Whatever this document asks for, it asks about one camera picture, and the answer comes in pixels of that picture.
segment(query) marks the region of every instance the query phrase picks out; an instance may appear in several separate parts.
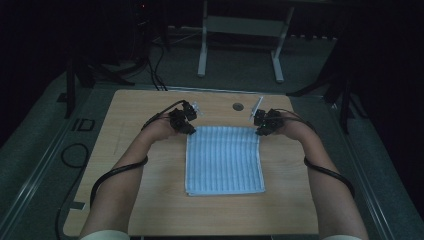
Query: forearm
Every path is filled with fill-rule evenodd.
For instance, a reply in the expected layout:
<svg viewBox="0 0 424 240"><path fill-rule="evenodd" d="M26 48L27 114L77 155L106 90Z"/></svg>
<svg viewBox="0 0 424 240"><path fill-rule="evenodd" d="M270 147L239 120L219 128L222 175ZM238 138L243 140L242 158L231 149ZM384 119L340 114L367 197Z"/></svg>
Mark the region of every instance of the forearm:
<svg viewBox="0 0 424 240"><path fill-rule="evenodd" d="M152 144L140 133L113 168L142 161ZM100 185L81 237L101 230L127 232L142 173L143 167L125 171Z"/></svg>
<svg viewBox="0 0 424 240"><path fill-rule="evenodd" d="M316 134L311 134L301 143L310 163L338 173ZM320 237L351 235L368 239L362 218L347 186L336 178L310 168L308 176L318 216Z"/></svg>

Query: towel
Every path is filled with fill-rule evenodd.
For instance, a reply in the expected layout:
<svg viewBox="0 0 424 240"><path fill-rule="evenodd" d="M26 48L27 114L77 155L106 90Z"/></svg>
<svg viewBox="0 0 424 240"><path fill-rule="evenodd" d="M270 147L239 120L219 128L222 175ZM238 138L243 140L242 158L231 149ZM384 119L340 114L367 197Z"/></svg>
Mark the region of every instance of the towel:
<svg viewBox="0 0 424 240"><path fill-rule="evenodd" d="M190 196L265 191L259 136L248 127L201 126L187 138L186 192Z"/></svg>

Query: table surface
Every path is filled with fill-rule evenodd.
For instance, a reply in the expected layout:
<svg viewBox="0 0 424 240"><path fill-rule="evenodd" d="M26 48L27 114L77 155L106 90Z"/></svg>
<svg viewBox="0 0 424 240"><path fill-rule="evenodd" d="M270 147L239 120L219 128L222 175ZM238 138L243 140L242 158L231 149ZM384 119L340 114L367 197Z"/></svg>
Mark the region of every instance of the table surface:
<svg viewBox="0 0 424 240"><path fill-rule="evenodd" d="M178 100L197 102L203 116L193 126L249 126L251 108L292 110L288 97L211 92L119 90L115 93L81 180L64 233L79 235L89 212L94 182L109 171L154 114ZM244 106L233 109L234 103ZM265 193L188 196L185 192L186 135L155 143L149 152L128 233L132 236L316 234L318 224L303 150L297 141L270 135L260 139Z"/></svg>

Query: black cable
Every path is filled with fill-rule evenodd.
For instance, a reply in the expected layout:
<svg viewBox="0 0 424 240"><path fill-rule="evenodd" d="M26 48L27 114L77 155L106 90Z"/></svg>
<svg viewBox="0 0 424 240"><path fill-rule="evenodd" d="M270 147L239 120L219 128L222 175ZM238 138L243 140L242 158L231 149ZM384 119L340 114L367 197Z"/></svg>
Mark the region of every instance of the black cable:
<svg viewBox="0 0 424 240"><path fill-rule="evenodd" d="M185 103L186 101L185 100L180 100L180 101L177 101L177 102L175 102L174 104L172 104L171 106L169 106L169 107L167 107L167 108L165 108L163 111L161 111L161 112L159 112L159 113L156 113L152 118L150 118L144 125L143 125L143 127L141 128L141 131L143 131L143 129L144 128L146 128L150 123L152 123L153 121L156 121L156 120L158 120L158 119L163 119L163 118L169 118L169 117L161 117L161 115L162 114L164 114L166 111L168 111L169 109L171 109L171 108L173 108L173 107L175 107L176 105L178 105L178 104L180 104L180 103ZM125 171L128 171L128 170L131 170L131 169L135 169L135 168L138 168L138 167L141 167L141 166L144 166L144 165L146 165L146 163L147 163L147 161L148 161L149 159L148 159L148 157L146 156L146 158L144 158L143 159L143 161L141 161L141 162L139 162L139 163L133 163L133 164L130 164L130 165L126 165L126 166L122 166L122 167L119 167L119 168L115 168L115 169L112 169L112 170L110 170L109 172L107 172L107 173L105 173L105 174L103 174L95 183L94 183L94 185L93 185L93 188L91 189L91 194L90 194L90 206L92 206L93 205L93 202L94 202L94 199L96 198L96 193L97 193L97 190L99 189L99 187L100 187L100 185L104 182L104 181L106 181L106 179L108 179L108 178L110 178L110 177L112 177L112 176L114 176L114 175L116 175L116 174L119 174L119 173L122 173L122 172L125 172Z"/></svg>
<svg viewBox="0 0 424 240"><path fill-rule="evenodd" d="M97 190L99 189L100 185L106 181L107 179L109 179L112 176L115 176L116 174L125 172L125 171L129 171L135 168L139 168L141 166L146 165L146 163L148 162L149 158L146 156L143 161L138 162L138 163L133 163L133 164L129 164L126 166L122 166L119 168L115 168L110 170L109 172L103 174L99 179L97 179L97 181L94 183L93 188L91 189L91 194L90 194L90 207L93 206L93 202L94 199L96 198L96 194L97 194Z"/></svg>
<svg viewBox="0 0 424 240"><path fill-rule="evenodd" d="M160 55L160 57L159 57L159 59L158 59L158 61L157 61L157 63L156 63L156 65L155 65L154 68L152 66L152 62L150 61L150 59L148 60L148 65L149 65L149 68L150 68L150 78L152 80L153 85L155 85L155 87L156 87L156 89L158 91L160 91L160 90L162 90L162 91L168 91L165 83L163 82L163 79L157 73L158 68L159 68L159 64L162 61L162 58L164 56L165 51L164 51L163 47L160 44L156 44L156 43L153 43L153 44L160 47L160 49L161 49L161 55Z"/></svg>
<svg viewBox="0 0 424 240"><path fill-rule="evenodd" d="M327 168L323 168L323 167L320 167L320 166L317 166L317 165L313 165L311 162L309 162L309 160L306 157L304 159L304 163L307 167L312 168L315 171L327 174L327 175L341 181L342 183L344 183L347 186L347 188L349 188L349 191L352 194L352 197L353 198L355 197L355 188L353 187L352 183L347 178L345 178L342 175L340 175L336 172L333 172L333 171L331 171Z"/></svg>
<svg viewBox="0 0 424 240"><path fill-rule="evenodd" d="M149 65L149 68L150 68L150 79L153 85L155 86L156 90L160 91L158 88L158 85L156 84L155 78L153 77L153 68L152 68L152 63L150 62L150 59L147 60L147 64Z"/></svg>
<svg viewBox="0 0 424 240"><path fill-rule="evenodd" d="M83 148L84 148L84 151L85 151L85 158L84 158L84 164L83 164L83 165L81 165L81 166L75 166L75 165L72 165L72 164L70 164L70 163L66 162L66 160L65 160L65 157L64 157L64 156L65 156L65 152L66 152L68 149L70 149L71 147L74 147L74 146L81 146L81 147L83 147ZM60 158L61 158L61 160L62 160L62 163L63 163L63 164L65 164L66 166L68 166L68 167L70 167L70 168L79 168L79 169L80 169L80 171L79 171L79 173L78 173L78 176L76 177L76 179L75 179L75 180L74 180L74 182L72 183L71 187L69 188L68 192L66 193L65 198L63 199L62 204L60 205L60 208L58 208L58 209L57 209L57 212L56 212L56 218L55 218L55 233L56 233L56 238L57 238L58 240L60 240L60 239L61 239L61 237L60 237L60 231L59 231L59 219L60 219L60 214L62 213L63 206L65 205L66 201L68 200L69 196L71 195L72 190L75 188L75 185L77 184L78 180L81 178L81 175L82 175L82 173L84 172L84 170L85 170L85 168L86 168L86 166L87 166L87 164L88 164L88 160L89 160L89 158L90 158L90 151L88 150L87 146L85 146L84 144L82 144L82 143L74 143L74 144L71 144L71 145L67 146L65 149L63 149L63 150L62 150L62 153L61 153L61 155L60 155Z"/></svg>
<svg viewBox="0 0 424 240"><path fill-rule="evenodd" d="M174 104L172 104L171 106L165 108L163 111L161 111L160 113L156 113L153 117L151 117L149 120L147 120L147 122L143 125L143 127L141 128L141 130L143 131L143 129L145 129L150 123L152 123L153 121L156 121L159 119L159 117L164 114L166 111L168 111L169 109L175 107L176 105L180 104L180 103L184 103L186 102L185 100L180 100L175 102Z"/></svg>
<svg viewBox="0 0 424 240"><path fill-rule="evenodd" d="M274 110L286 111L288 113L291 113L291 114L297 116L298 118L293 118L293 117L268 117L267 118L267 117L265 117L264 119L283 119L283 120L298 121L298 122L301 122L301 123L307 125L308 127L310 127L316 133L315 127L310 122L302 119L298 114L291 112L289 110L286 110L286 109L282 109L282 108L274 109ZM353 187L352 183L347 178L345 178L342 175L340 175L336 172L333 172L333 171L331 171L327 168L323 168L323 167L320 167L320 166L313 165L311 162L309 162L309 160L306 157L304 159L304 163L307 167L309 167L309 168L311 168L315 171L318 171L318 172L323 173L323 174L327 174L327 175L343 182L349 188L349 191L352 194L352 197L355 197L355 188Z"/></svg>

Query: person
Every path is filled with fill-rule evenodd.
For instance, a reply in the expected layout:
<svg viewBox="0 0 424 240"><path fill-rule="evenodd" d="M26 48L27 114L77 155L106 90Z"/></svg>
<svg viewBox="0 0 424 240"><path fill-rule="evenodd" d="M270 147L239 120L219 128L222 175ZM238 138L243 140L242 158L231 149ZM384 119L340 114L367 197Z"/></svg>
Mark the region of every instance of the person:
<svg viewBox="0 0 424 240"><path fill-rule="evenodd" d="M281 116L297 118L297 115L288 112L281 113ZM338 172L319 136L304 123L286 120L284 126L275 133L299 141L312 164ZM177 134L166 116L153 121L136 136L113 168L142 161L152 144ZM100 186L80 239L130 239L127 235L128 224L142 174L143 167L136 168L117 174ZM345 184L309 168L308 177L318 217L319 238L368 239L363 220Z"/></svg>

